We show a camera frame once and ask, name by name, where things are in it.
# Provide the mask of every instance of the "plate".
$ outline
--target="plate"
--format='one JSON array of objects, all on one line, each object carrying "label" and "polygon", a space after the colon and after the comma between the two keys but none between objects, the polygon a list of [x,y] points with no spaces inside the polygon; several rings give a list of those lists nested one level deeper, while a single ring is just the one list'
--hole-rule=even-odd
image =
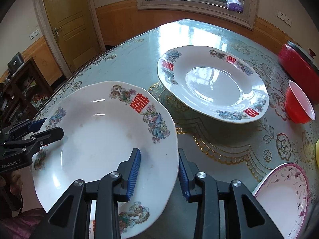
[{"label": "plate", "polygon": [[74,180],[99,180],[139,148],[134,195],[128,203],[119,203],[121,237],[135,236],[157,220],[173,190],[179,164],[175,125],[162,104],[142,88],[101,82],[59,102],[40,131],[56,126],[63,129],[63,139],[42,147],[32,158],[34,185],[45,211]]},{"label": "plate", "polygon": [[299,165],[279,165],[260,182],[253,195],[285,239],[297,238],[309,204],[308,180]]},{"label": "plate", "polygon": [[224,122],[256,121],[269,105],[266,86],[254,69],[216,48],[168,50],[157,62],[157,74],[185,105]]}]

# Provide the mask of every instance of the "screw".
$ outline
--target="screw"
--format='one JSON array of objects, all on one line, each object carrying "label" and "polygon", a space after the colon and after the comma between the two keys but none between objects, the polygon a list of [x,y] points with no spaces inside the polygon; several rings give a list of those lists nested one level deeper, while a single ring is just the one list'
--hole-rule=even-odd
[{"label": "screw", "polygon": [[119,174],[118,172],[111,172],[111,173],[110,173],[110,176],[111,176],[113,179],[115,179],[115,178],[119,177],[120,174]]},{"label": "screw", "polygon": [[83,181],[82,181],[82,180],[76,180],[76,181],[74,182],[74,186],[76,186],[76,187],[82,186],[82,184],[83,184]]},{"label": "screw", "polygon": [[239,180],[234,180],[234,181],[232,182],[232,184],[233,184],[235,187],[240,187],[240,186],[242,185],[241,181],[239,181]]},{"label": "screw", "polygon": [[203,179],[203,178],[205,178],[207,175],[206,175],[206,173],[204,173],[204,172],[197,172],[197,177],[198,178],[201,178],[201,179]]}]

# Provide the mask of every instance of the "person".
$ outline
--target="person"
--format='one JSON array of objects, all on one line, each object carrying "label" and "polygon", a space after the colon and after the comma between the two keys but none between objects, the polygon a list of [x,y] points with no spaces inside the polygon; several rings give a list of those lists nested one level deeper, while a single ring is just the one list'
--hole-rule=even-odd
[{"label": "person", "polygon": [[[13,171],[6,176],[10,182],[10,192],[13,195],[20,194],[23,185],[21,172]],[[5,185],[6,181],[0,175],[0,187]],[[28,239],[45,214],[43,208],[37,208],[25,211],[13,218],[12,211],[0,194],[0,238]]]}]

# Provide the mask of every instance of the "purple package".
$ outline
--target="purple package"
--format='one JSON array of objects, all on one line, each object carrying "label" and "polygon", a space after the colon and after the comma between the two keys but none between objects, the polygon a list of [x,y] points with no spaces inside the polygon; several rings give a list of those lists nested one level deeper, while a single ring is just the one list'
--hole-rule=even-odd
[{"label": "purple package", "polygon": [[238,3],[227,2],[227,8],[228,10],[231,10],[231,11],[242,12],[242,6],[239,5]]},{"label": "purple package", "polygon": [[228,10],[242,12],[241,2],[238,0],[227,0],[226,5]]}]

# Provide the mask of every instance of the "floral tablecloth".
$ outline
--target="floral tablecloth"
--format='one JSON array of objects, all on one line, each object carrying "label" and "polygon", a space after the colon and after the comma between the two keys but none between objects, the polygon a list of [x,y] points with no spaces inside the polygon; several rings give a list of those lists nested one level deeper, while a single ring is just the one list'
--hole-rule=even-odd
[{"label": "floral tablecloth", "polygon": [[[224,123],[188,108],[168,92],[157,77],[157,61],[168,49],[205,45],[241,58],[252,66],[266,85],[270,102],[259,121],[241,125]],[[318,194],[315,143],[319,121],[293,123],[285,111],[285,93],[290,77],[277,56],[259,44],[232,31],[193,20],[162,25],[137,36],[87,65],[71,77],[36,116],[45,118],[50,108],[86,85],[106,80],[131,83],[148,90],[171,113],[179,147],[188,160],[216,180],[239,179],[251,190],[276,166],[299,164],[310,184],[309,211]],[[319,116],[319,107],[315,105]],[[177,182],[160,218],[138,238],[193,238],[197,204],[186,203]]]}]

